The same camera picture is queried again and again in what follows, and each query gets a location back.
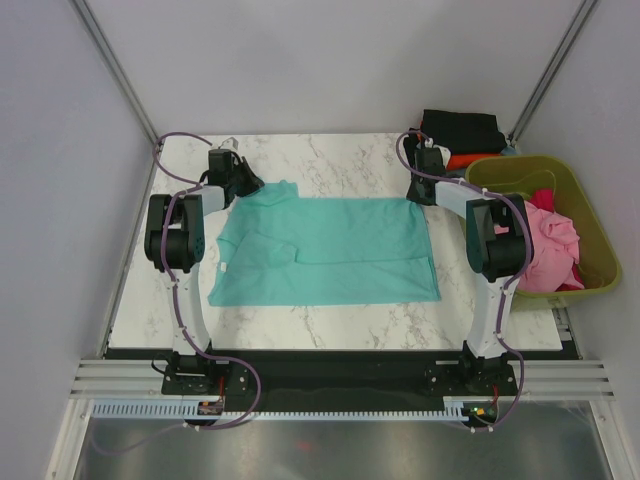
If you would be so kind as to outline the teal t shirt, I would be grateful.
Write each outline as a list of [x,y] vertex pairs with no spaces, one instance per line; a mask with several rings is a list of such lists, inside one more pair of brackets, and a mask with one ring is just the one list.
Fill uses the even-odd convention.
[[404,198],[302,197],[271,183],[239,198],[217,238],[215,307],[437,302],[420,206]]

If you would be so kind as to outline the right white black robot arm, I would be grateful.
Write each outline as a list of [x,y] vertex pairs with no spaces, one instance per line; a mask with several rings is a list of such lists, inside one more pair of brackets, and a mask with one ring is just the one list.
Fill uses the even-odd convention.
[[483,392],[494,381],[486,361],[509,348],[503,330],[520,278],[533,259],[533,242],[524,200],[447,177],[441,151],[408,146],[399,155],[411,173],[407,198],[420,205],[444,208],[465,222],[466,258],[475,273],[475,307],[464,350],[472,360],[458,368],[467,392]]

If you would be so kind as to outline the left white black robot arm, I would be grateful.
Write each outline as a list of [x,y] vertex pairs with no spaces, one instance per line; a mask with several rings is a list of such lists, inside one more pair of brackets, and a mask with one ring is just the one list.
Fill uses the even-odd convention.
[[178,360],[199,358],[186,370],[185,382],[208,393],[219,382],[219,369],[208,361],[225,362],[211,350],[199,288],[200,263],[206,252],[205,218],[232,202],[258,192],[264,182],[235,147],[213,148],[208,168],[195,186],[149,198],[144,252],[165,281],[173,322],[173,354]]

